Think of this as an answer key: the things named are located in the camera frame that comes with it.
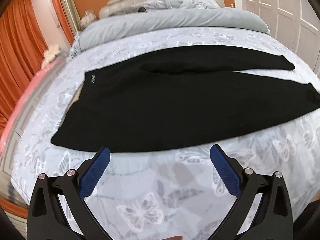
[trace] orange curtain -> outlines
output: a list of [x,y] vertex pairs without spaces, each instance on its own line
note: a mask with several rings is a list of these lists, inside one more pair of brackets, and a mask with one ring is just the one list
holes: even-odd
[[0,19],[0,135],[46,49],[31,0],[12,0]]
[[58,20],[60,22],[61,28],[62,28],[65,36],[67,37],[70,45],[72,45],[72,43],[75,39],[74,39],[73,32],[70,27],[67,15],[64,11],[62,2],[61,2],[61,0],[52,0],[52,3],[53,3],[54,10],[56,11]]

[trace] blue gripper pad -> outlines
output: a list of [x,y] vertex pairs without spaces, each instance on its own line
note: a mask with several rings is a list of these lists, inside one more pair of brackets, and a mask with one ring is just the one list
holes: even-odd
[[213,145],[210,149],[210,159],[221,177],[229,193],[237,198],[241,195],[241,179],[232,168],[223,153]]
[[110,162],[110,151],[104,148],[79,181],[81,199],[89,197]]

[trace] butterfly pattern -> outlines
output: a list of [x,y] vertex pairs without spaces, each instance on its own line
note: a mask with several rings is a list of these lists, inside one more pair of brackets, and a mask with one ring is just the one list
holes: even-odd
[[131,207],[118,205],[117,210],[134,232],[142,232],[145,224],[160,225],[164,221],[164,213],[159,209],[153,192],[146,194],[141,205],[136,200]]
[[[310,67],[263,33],[218,27],[173,28],[99,45],[68,63],[26,124],[12,172],[12,184],[23,199],[30,202],[37,173],[61,176],[93,156],[93,153],[67,150],[50,143],[70,100],[83,82],[84,72],[149,51],[189,45],[240,46],[284,55],[295,64],[295,71],[244,72],[311,82],[320,91],[320,81]],[[181,235],[185,240],[207,240],[234,201],[210,160],[210,147],[218,143],[243,167],[250,166],[263,174],[281,171],[295,219],[312,198],[311,193],[320,189],[319,127],[320,111],[317,110],[281,125],[283,132],[276,126],[202,146],[151,154],[114,154],[93,194],[85,201],[113,239],[165,239]],[[176,178],[177,164],[184,166],[179,169],[183,172],[179,175],[182,179]],[[294,176],[293,171],[301,172]],[[62,208],[74,229],[76,222],[66,202],[62,201]]]

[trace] stuffed toy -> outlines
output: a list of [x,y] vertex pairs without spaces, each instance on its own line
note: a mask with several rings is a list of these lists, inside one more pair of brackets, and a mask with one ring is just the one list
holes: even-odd
[[49,46],[43,53],[44,60],[42,61],[41,69],[44,69],[49,63],[53,62],[61,52],[59,45]]

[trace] silver bolt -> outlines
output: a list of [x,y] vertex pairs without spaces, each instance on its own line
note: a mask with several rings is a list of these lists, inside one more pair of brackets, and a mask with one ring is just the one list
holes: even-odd
[[67,171],[67,175],[68,175],[68,176],[73,176],[73,175],[75,175],[75,174],[76,174],[76,171],[73,170],[73,169]]
[[44,179],[45,178],[45,174],[44,173],[41,173],[39,176],[38,176],[39,179]]
[[279,171],[276,171],[276,177],[277,177],[277,178],[281,178],[281,177],[282,177],[282,173],[279,172]]
[[253,173],[253,170],[251,168],[246,168],[244,172],[248,175],[251,175]]

